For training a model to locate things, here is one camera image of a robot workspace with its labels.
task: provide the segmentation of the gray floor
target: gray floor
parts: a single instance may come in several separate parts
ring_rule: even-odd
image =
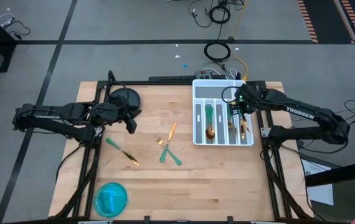
[[[201,23],[208,22],[195,3]],[[32,29],[30,40],[57,40],[71,0],[0,1],[0,15],[11,12]],[[215,39],[219,26],[197,27],[187,12],[188,2],[160,0],[78,0],[66,39],[147,40]],[[238,11],[222,29],[231,35]],[[248,3],[236,39],[309,40],[296,0],[256,0]],[[12,130],[14,109],[35,103],[47,72],[54,45],[19,45],[7,73],[0,74],[0,200],[24,135]],[[75,101],[79,83],[104,80],[113,70],[118,80],[147,80],[151,76],[192,75],[197,69],[218,66],[203,54],[202,44],[161,45],[63,45],[55,66],[45,105]],[[249,80],[282,81],[288,96],[332,110],[343,110],[355,100],[355,45],[233,45],[235,54],[247,62]],[[222,50],[211,49],[217,56]],[[227,67],[244,71],[235,60]],[[294,122],[306,126],[308,122]],[[340,166],[355,163],[355,124],[349,146],[332,155],[309,153]],[[65,139],[35,134],[10,200],[4,222],[46,218],[54,191],[55,171],[61,161]],[[311,149],[331,151],[335,146],[316,142]],[[345,194],[355,194],[347,190]]]

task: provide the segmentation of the fork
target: fork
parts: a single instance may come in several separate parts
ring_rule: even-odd
[[[165,146],[164,141],[161,139],[161,136],[156,135],[156,136],[154,136],[154,139],[155,139],[155,141],[156,141],[160,146],[163,146],[164,149],[166,149],[166,150],[170,153],[170,155],[172,156],[173,160],[175,161],[175,163],[176,163],[177,165],[179,165],[179,166],[182,165],[182,161],[180,161],[180,160],[168,149],[168,147]]]

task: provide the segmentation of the metal frame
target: metal frame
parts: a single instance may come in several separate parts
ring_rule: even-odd
[[[97,82],[97,87],[96,87],[96,94],[95,94],[95,99],[94,102],[99,102],[100,101],[100,93],[101,91],[107,87],[108,81],[98,81]],[[253,85],[255,82],[247,82],[248,85]],[[148,82],[148,81],[138,81],[138,82],[124,82],[125,85],[192,85],[191,81],[156,81],[156,82]],[[257,82],[257,85],[265,85],[265,82]],[[266,117],[267,117],[267,124],[268,126],[273,126],[273,119],[272,119],[272,114],[270,111],[266,111]],[[262,112],[258,111],[257,112],[257,122],[259,126],[259,131],[261,132],[261,128],[264,128],[263,124],[263,118],[262,118]],[[262,143],[262,150],[264,155],[268,155],[268,144],[267,140],[264,137],[261,137],[261,143]],[[93,200],[93,191],[94,191],[94,186],[95,186],[95,180],[96,180],[96,175],[97,175],[97,165],[99,161],[99,155],[100,155],[100,149],[101,149],[101,144],[99,144],[97,147],[94,148],[95,154],[93,157],[93,162],[92,162],[92,168],[95,168],[91,174],[87,173],[87,168],[88,168],[88,162],[89,162],[89,157],[90,157],[90,151],[92,149],[90,148],[85,148],[85,152],[83,155],[82,159],[82,165],[81,165],[81,171],[80,171],[80,177],[78,180],[78,188],[82,188],[82,186],[85,188],[87,184],[88,186],[88,195],[87,195],[87,201],[85,203],[85,212],[83,216],[79,216],[79,209],[81,206],[81,196],[82,193],[75,195],[78,192],[75,192],[73,195],[72,199],[75,198],[74,206],[72,209],[72,216],[71,217],[66,217],[65,214],[69,214],[69,211],[61,211],[60,213],[64,214],[64,217],[50,217],[49,219],[46,220],[33,220],[33,221],[26,221],[26,222],[17,222],[18,224],[48,224],[48,223],[64,223],[64,224],[69,224],[69,223],[85,223],[89,222],[90,219],[90,211],[92,207],[92,200]],[[285,181],[284,181],[284,173],[283,173],[283,168],[282,168],[282,162],[280,159],[280,154],[278,152],[278,149],[272,149],[275,157],[275,167],[277,170],[277,176],[278,178],[282,181],[283,186],[285,187]],[[268,156],[264,156],[265,158],[265,167],[268,169],[268,166],[270,165],[270,158]],[[87,178],[88,176],[91,176],[89,183],[87,183]],[[281,217],[280,216],[280,211],[277,203],[277,195],[275,191],[275,183],[273,179],[267,175],[268,179],[268,185],[269,185],[269,192],[270,192],[270,200],[272,204],[272,209],[273,209],[273,216],[274,216],[274,221],[271,222],[284,222],[284,223],[289,223],[289,224],[297,224],[297,223],[309,223],[309,224],[315,224],[315,223],[320,223],[320,224],[343,224],[343,223],[336,223],[336,222],[322,222],[322,221],[316,221],[316,220],[309,220],[309,219],[295,219],[292,218],[291,214],[291,208],[290,205],[287,202],[287,198],[283,198],[283,204],[284,204],[284,209],[285,209],[285,216],[286,217]],[[143,220],[102,220],[98,221],[96,223],[103,224],[103,223],[142,223],[142,224],[150,224],[150,223],[156,223],[156,224],[170,224],[170,223],[192,223],[192,224],[205,224],[205,223],[211,223],[211,224],[254,224],[256,222],[251,222],[251,221],[234,221],[233,217],[227,217],[226,221],[189,221],[189,220],[176,220],[176,221],[150,221],[149,216],[145,216]]]

